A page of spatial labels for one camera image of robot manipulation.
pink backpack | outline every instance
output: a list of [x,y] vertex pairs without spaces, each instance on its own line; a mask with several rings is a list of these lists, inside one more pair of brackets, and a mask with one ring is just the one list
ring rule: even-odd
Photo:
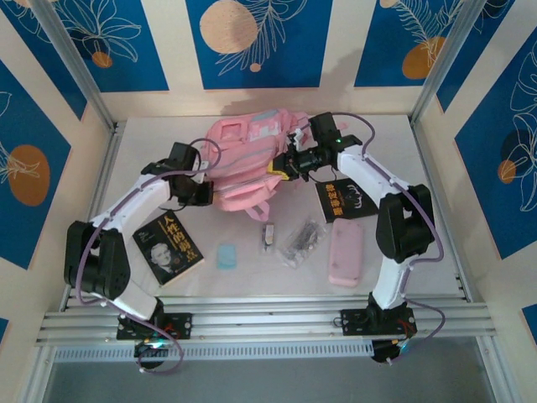
[[[224,211],[245,210],[254,220],[269,219],[267,200],[276,193],[281,175],[267,172],[274,157],[287,149],[287,134],[308,123],[306,113],[291,113],[274,109],[225,118],[216,122],[207,138],[218,143],[222,158],[218,166],[208,172],[214,181],[213,204]],[[216,160],[216,147],[207,144],[203,159]]]

gray floor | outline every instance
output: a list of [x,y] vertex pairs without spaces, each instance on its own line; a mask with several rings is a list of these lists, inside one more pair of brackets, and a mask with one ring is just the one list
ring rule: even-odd
[[437,338],[389,367],[365,358],[185,362],[180,374],[135,364],[55,364],[44,401],[353,403],[494,401],[473,339]]

light blue eraser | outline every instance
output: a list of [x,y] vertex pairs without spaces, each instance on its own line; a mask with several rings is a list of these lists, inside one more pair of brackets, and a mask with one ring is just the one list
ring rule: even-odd
[[218,269],[229,270],[237,267],[237,252],[232,243],[221,243],[218,246]]

black book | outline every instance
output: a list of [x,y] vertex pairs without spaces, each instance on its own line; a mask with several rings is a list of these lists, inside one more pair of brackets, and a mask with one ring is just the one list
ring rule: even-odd
[[378,213],[371,197],[352,179],[320,182],[315,184],[326,222],[336,218],[360,218]]
[[168,285],[203,261],[200,250],[172,211],[144,225],[133,237],[160,285]]

phone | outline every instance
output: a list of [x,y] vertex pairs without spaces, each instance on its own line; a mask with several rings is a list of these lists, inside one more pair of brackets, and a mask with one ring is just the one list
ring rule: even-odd
[[328,280],[356,287],[362,270],[363,229],[355,220],[337,218],[332,227]]

